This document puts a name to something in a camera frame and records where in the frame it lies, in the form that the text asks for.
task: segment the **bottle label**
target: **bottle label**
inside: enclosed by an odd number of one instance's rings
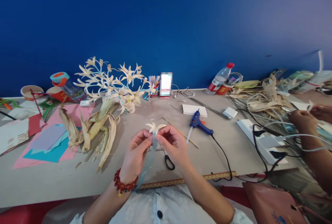
[[[216,80],[216,79],[214,78],[214,79],[212,80],[211,84],[209,85],[208,89],[209,89],[210,91],[215,92],[215,91],[217,91],[217,90],[221,87],[221,85],[222,85],[223,83],[224,83],[224,82],[220,82],[220,81],[218,81],[218,80]]]

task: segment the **plastic water bottle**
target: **plastic water bottle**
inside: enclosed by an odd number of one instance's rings
[[[60,87],[61,90],[75,103],[79,103],[81,100],[87,99],[87,95],[83,91],[83,88],[75,86],[66,72],[55,73],[50,77],[50,79],[52,80],[52,84],[54,86]]]
[[[217,75],[214,77],[209,87],[206,89],[206,93],[210,95],[215,94],[215,92],[226,81],[233,67],[234,63],[228,63],[224,69],[221,69],[219,73],[217,73]]]

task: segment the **black scissors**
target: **black scissors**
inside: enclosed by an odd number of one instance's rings
[[[169,170],[175,170],[175,165],[174,165],[174,163],[172,163],[172,161],[170,160],[169,156],[168,156],[167,153],[166,153],[166,150],[164,150],[164,152],[165,152],[165,164],[166,164],[166,167],[167,167]]]

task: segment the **phone screen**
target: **phone screen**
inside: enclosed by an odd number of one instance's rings
[[[171,96],[172,94],[172,76],[173,73],[160,74],[160,96]]]

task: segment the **hand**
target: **hand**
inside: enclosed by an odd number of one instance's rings
[[[180,170],[191,164],[186,139],[175,127],[171,125],[165,126],[159,130],[155,138],[167,152],[170,160],[175,166],[178,166]]]
[[[332,124],[332,107],[323,105],[314,105],[310,113],[317,119]]]
[[[120,181],[129,184],[135,181],[143,167],[146,150],[152,145],[152,133],[140,130],[129,143],[119,174]]]
[[[307,111],[296,110],[288,117],[300,133],[316,134],[317,119]]]

